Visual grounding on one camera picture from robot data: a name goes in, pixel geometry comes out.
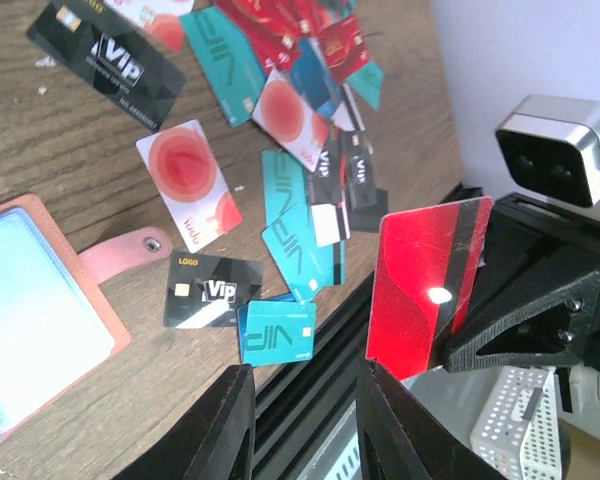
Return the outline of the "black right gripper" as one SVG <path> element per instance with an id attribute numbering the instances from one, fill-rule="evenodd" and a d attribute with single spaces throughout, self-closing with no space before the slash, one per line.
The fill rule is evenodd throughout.
<path id="1" fill-rule="evenodd" d="M 600 222 L 519 194 L 489 221 L 469 324 L 447 343 L 458 373 L 499 366 L 600 372 Z"/>

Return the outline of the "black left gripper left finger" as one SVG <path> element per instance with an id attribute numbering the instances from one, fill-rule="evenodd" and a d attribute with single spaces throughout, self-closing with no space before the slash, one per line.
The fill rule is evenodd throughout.
<path id="1" fill-rule="evenodd" d="M 250 479 L 255 445 L 255 382 L 232 365 L 149 450 L 117 479 Z"/>

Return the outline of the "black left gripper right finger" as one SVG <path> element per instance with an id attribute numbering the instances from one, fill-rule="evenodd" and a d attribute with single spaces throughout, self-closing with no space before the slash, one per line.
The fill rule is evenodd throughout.
<path id="1" fill-rule="evenodd" d="M 356 416 L 364 479 L 501 479 L 382 365 L 362 360 Z"/>

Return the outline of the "teal VIP card small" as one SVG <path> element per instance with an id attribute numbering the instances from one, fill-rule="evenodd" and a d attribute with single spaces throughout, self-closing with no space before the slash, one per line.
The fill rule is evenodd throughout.
<path id="1" fill-rule="evenodd" d="M 253 367 L 309 361 L 314 352 L 316 305 L 257 300 L 237 310 L 240 360 Z"/>

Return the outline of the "red stripe card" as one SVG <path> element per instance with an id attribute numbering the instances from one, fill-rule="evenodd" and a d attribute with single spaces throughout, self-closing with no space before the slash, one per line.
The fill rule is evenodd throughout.
<path id="1" fill-rule="evenodd" d="M 366 356 L 405 380 L 464 324 L 493 201 L 390 213 L 380 223 Z"/>

